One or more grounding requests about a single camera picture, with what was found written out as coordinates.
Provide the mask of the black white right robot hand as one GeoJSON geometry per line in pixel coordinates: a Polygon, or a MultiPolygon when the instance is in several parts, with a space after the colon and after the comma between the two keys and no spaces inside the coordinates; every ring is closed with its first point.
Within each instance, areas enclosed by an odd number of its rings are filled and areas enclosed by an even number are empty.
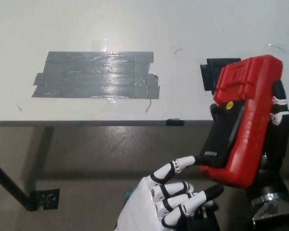
{"type": "Polygon", "coordinates": [[[212,104],[214,120],[206,141],[209,165],[201,172],[209,179],[236,188],[245,188],[248,200],[257,205],[273,198],[286,198],[288,190],[279,171],[289,137],[289,110],[283,84],[272,85],[272,108],[265,122],[266,132],[248,120],[250,100],[212,104]]]}

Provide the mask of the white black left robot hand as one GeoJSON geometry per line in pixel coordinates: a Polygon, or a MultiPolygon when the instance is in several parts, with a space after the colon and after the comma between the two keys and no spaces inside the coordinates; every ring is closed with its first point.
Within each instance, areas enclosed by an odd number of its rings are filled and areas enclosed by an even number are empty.
{"type": "Polygon", "coordinates": [[[224,187],[215,184],[195,192],[187,181],[169,181],[202,160],[186,156],[173,160],[143,177],[126,200],[117,219],[117,231],[218,231],[214,199],[224,187]]]}

